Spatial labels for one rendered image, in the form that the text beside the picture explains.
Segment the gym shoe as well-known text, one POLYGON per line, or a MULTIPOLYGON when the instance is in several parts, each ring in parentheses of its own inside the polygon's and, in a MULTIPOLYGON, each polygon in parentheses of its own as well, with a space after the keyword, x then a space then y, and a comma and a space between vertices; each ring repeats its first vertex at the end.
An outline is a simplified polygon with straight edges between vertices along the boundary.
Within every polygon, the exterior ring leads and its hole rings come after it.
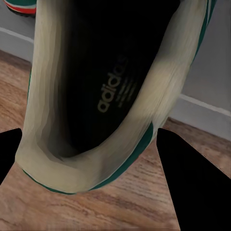
POLYGON ((25 18, 36 17, 37 14, 37 0, 4 0, 8 9, 17 15, 25 18))
POLYGON ((217 0, 37 0, 15 161, 51 192, 118 179, 166 123, 217 0))

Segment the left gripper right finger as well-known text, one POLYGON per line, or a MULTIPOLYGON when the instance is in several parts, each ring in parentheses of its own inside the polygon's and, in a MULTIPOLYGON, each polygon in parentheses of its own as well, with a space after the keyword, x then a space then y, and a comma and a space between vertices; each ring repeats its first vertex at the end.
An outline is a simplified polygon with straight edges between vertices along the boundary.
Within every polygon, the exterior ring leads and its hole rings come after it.
POLYGON ((231 231, 231 179, 174 132, 156 143, 181 231, 231 231))

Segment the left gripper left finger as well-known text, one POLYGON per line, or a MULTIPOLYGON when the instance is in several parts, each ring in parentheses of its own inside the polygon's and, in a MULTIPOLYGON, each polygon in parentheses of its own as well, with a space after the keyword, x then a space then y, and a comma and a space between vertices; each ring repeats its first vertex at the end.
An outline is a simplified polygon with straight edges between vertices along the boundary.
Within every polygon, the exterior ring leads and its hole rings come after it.
POLYGON ((0 133, 0 185, 15 162, 22 134, 20 128, 0 133))

